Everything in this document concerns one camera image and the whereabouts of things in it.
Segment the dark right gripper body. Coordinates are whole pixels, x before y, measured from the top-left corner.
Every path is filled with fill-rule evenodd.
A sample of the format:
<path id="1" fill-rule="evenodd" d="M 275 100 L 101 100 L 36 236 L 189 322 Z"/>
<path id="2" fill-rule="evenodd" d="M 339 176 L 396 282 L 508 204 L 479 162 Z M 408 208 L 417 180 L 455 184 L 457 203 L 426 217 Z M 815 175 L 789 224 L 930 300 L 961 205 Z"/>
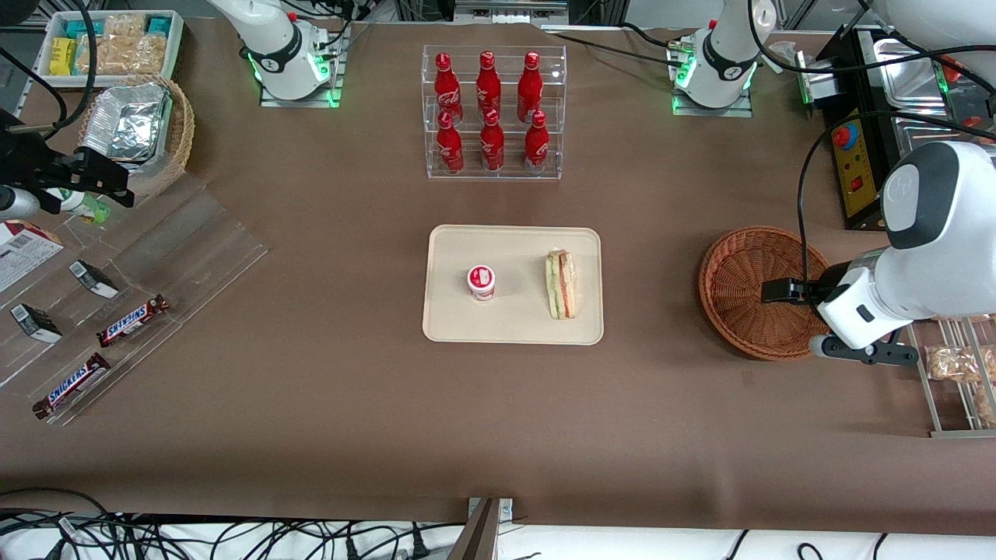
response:
<path id="1" fill-rule="evenodd" d="M 1 110 L 1 180 L 6 187 L 40 194 L 49 188 L 72 189 L 72 170 L 65 154 L 51 149 L 38 132 L 15 134 L 10 128 L 21 125 L 17 117 Z"/>

